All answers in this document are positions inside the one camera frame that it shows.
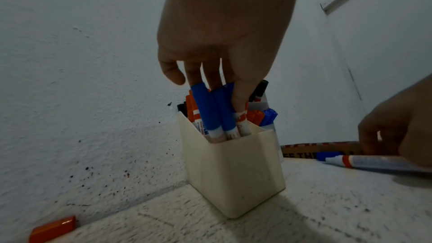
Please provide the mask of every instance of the pen holder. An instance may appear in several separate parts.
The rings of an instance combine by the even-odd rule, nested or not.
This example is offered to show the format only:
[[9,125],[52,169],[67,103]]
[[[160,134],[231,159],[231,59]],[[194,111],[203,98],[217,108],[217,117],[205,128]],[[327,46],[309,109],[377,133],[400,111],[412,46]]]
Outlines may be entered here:
[[178,113],[189,183],[225,216],[237,218],[285,189],[273,130],[212,144]]

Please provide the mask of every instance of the countertop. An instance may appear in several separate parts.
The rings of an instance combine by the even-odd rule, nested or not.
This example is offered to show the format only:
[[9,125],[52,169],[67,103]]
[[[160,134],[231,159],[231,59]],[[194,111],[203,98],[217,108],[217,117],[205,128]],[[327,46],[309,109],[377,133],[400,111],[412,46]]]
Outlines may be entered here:
[[186,185],[53,242],[431,242],[432,177],[285,159],[286,189],[227,219]]

